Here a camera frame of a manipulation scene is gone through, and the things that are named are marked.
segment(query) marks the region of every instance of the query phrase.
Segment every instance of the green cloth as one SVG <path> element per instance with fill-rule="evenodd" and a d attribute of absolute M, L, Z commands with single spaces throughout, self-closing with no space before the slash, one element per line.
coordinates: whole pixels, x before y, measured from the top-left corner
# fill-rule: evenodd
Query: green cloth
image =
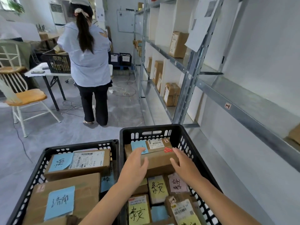
<path fill-rule="evenodd" d="M 10 54 L 17 54 L 16 45 L 19 47 L 21 63 L 22 66 L 26 67 L 29 70 L 29 58 L 31 55 L 31 44 L 28 42 L 17 42 L 14 40 L 0 40 L 0 53 L 4 53 L 3 46 L 6 48 L 7 52 Z M 0 58 L 6 58 L 6 55 L 0 55 Z M 1 60 L 4 66 L 10 66 L 8 60 Z M 18 58 L 13 60 L 14 66 L 19 66 Z"/>

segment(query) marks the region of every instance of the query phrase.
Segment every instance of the smartphone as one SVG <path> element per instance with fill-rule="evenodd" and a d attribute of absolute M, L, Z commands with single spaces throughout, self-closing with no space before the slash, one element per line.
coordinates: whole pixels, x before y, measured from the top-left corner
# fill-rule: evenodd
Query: smartphone
<path fill-rule="evenodd" d="M 35 74 L 35 73 L 44 73 L 45 71 L 32 71 L 31 73 L 32 74 Z"/>

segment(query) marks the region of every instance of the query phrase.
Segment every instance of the black plastic crate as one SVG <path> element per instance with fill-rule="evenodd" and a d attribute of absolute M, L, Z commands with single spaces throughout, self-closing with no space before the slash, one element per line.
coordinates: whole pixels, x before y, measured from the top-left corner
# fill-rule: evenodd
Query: black plastic crate
<path fill-rule="evenodd" d="M 113 66 L 119 66 L 120 65 L 120 54 L 117 53 L 111 53 L 111 61 L 110 63 Z"/>
<path fill-rule="evenodd" d="M 54 50 L 43 53 L 42 60 L 48 63 L 52 73 L 71 73 L 71 63 L 68 53 L 56 54 Z"/>
<path fill-rule="evenodd" d="M 117 160 L 117 174 L 118 177 L 120 175 L 121 168 L 124 165 L 124 161 L 122 160 L 123 164 L 120 165 L 120 151 L 119 151 L 119 141 L 118 140 L 106 140 L 106 141 L 97 141 L 97 142 L 90 142 L 90 143 L 83 143 L 83 144 L 73 144 L 73 145 L 64 145 L 58 147 L 48 147 L 40 156 L 21 196 L 18 200 L 10 218 L 8 219 L 6 225 L 21 225 L 23 223 L 23 219 L 26 213 L 26 209 L 28 206 L 28 202 L 30 200 L 30 196 L 33 190 L 33 187 L 36 184 L 47 182 L 46 178 L 44 177 L 44 172 L 46 170 L 47 164 L 52 155 L 54 154 L 61 154 L 61 153 L 71 153 L 77 150 L 83 149 L 110 149 L 110 160 Z M 99 190 L 99 200 L 104 196 L 104 194 L 100 193 L 101 189 Z"/>
<path fill-rule="evenodd" d="M 120 53 L 120 65 L 131 66 L 132 56 L 129 53 Z"/>
<path fill-rule="evenodd" d="M 164 138 L 164 137 L 170 137 L 170 143 L 172 144 L 172 146 L 184 151 L 185 154 L 187 154 L 195 163 L 201 175 L 207 178 L 217 189 L 221 191 L 215 178 L 212 176 L 212 173 L 208 169 L 200 153 L 198 152 L 197 148 L 193 144 L 192 140 L 190 139 L 189 135 L 187 134 L 186 130 L 182 125 L 174 124 L 174 125 L 156 125 L 156 126 L 146 126 L 146 127 L 123 128 L 120 131 L 120 151 L 123 151 L 123 153 L 120 153 L 120 156 L 123 156 L 122 158 L 120 158 L 120 160 L 123 160 L 124 162 L 126 161 L 124 146 L 126 144 L 130 144 L 131 141 Z M 190 191 L 192 195 L 196 197 L 201 212 L 207 224 L 221 225 L 221 223 L 218 221 L 218 219 L 209 209 L 207 204 L 205 204 L 205 202 L 199 197 L 199 195 L 191 188 Z M 120 213 L 119 219 L 120 221 L 123 221 L 123 224 L 124 221 L 127 221 L 128 223 L 126 211 L 127 211 L 127 206 L 124 206 Z"/>

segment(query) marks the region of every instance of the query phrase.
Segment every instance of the air vent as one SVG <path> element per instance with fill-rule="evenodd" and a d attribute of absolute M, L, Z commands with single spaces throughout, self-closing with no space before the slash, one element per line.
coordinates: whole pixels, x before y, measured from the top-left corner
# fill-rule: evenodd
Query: air vent
<path fill-rule="evenodd" d="M 51 8 L 51 11 L 54 13 L 64 13 L 64 11 L 62 10 L 62 5 L 60 5 L 60 4 L 51 3 L 50 8 Z"/>

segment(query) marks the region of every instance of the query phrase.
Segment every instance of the green plant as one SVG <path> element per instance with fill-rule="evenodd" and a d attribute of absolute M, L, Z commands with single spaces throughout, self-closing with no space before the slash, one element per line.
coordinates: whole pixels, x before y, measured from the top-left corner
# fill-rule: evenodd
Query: green plant
<path fill-rule="evenodd" d="M 23 6 L 13 0 L 8 1 L 8 6 L 13 9 L 18 16 L 20 16 L 21 13 L 25 13 Z"/>

